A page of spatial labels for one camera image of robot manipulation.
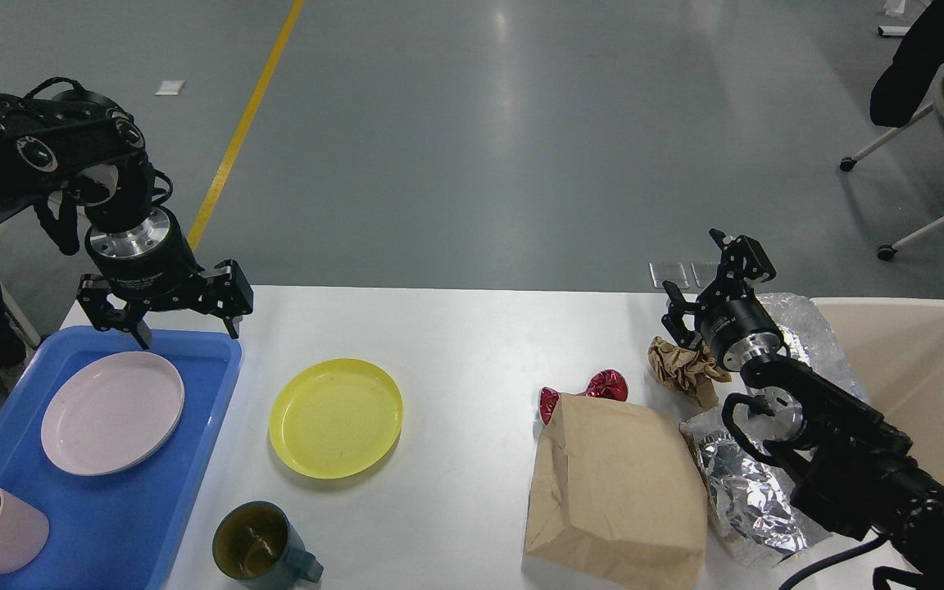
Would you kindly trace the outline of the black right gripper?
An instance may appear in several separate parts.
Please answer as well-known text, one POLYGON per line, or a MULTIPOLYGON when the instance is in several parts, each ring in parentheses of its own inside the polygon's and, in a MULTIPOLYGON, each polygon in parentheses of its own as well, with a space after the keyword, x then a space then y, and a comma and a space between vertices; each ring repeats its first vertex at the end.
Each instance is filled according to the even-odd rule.
POLYGON ((708 284, 708 300, 721 303, 705 309, 699 297, 687 300, 674 281, 664 280, 668 303, 660 323, 683 350, 699 352, 704 340, 719 365, 737 373, 748 361, 784 348, 782 330, 754 297, 756 285, 775 279, 777 272, 756 239, 735 238, 719 229, 710 229, 709 234, 720 249, 720 259, 715 279, 708 284), (687 316, 696 318, 695 329, 688 328, 687 316))

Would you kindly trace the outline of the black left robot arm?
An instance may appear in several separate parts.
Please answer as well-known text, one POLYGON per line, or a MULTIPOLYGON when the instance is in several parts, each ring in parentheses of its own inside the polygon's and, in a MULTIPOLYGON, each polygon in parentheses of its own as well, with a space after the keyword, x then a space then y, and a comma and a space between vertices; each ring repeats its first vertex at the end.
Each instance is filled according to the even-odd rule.
POLYGON ((152 343, 145 316, 190 310, 222 321, 229 336, 252 313, 238 262, 199 265, 176 215, 172 180, 150 161, 134 116, 75 79, 41 98, 0 93, 0 224, 33 209, 63 254, 86 251, 97 267, 76 301, 98 331, 152 343))

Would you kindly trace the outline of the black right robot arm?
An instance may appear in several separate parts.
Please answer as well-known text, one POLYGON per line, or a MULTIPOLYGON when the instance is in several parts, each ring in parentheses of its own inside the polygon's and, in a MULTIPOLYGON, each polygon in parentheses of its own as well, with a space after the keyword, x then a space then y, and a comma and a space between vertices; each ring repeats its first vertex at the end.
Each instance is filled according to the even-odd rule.
POLYGON ((755 393, 730 393, 720 419, 738 446, 795 484, 792 504, 830 533, 860 545, 802 568, 784 589, 836 564, 892 545, 908 569, 880 566, 872 585, 944 589, 944 486, 911 458, 910 437, 865 401, 791 358, 756 285, 774 265, 756 239, 712 229, 715 279, 686 300, 666 280, 660 322, 679 347, 708 347, 719 366, 755 393))

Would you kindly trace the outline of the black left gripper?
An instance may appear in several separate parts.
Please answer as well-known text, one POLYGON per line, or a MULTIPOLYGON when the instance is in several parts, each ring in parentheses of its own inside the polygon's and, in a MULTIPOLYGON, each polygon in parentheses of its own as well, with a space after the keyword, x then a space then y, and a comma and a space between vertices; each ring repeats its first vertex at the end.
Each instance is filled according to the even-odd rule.
POLYGON ((128 334, 142 350, 152 344, 149 312, 214 315, 232 339, 252 313, 254 291, 238 261, 199 265, 179 221, 163 206, 123 233, 90 228, 84 247, 98 271, 79 281, 76 302, 95 329, 128 334))

